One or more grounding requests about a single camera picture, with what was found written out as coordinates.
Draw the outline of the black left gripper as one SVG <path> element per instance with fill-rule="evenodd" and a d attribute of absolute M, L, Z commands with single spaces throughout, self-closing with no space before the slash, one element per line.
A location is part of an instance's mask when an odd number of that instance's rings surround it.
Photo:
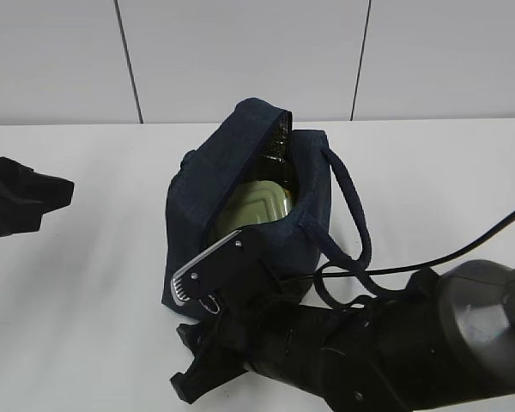
<path fill-rule="evenodd" d="M 71 204 L 74 189 L 70 180 L 32 172 L 0 157 L 0 238 L 38 232 L 43 215 Z"/>

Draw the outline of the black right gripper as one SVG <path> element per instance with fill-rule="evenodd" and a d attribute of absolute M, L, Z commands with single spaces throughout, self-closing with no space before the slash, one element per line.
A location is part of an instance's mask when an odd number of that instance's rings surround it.
<path fill-rule="evenodd" d="M 268 378 L 290 378 L 292 328 L 282 311 L 292 298 L 275 274 L 175 276 L 178 303 L 195 303 L 208 317 L 177 328 L 193 360 L 170 383 L 179 399 L 197 399 L 253 371 Z"/>

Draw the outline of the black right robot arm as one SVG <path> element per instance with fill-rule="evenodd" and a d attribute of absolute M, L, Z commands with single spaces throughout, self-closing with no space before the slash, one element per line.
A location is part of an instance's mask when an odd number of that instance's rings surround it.
<path fill-rule="evenodd" d="M 515 394 L 515 269 L 420 270 L 397 300 L 331 310 L 275 300 L 178 329 L 194 360 L 172 376 L 194 403 L 254 372 L 335 411 L 416 411 Z"/>

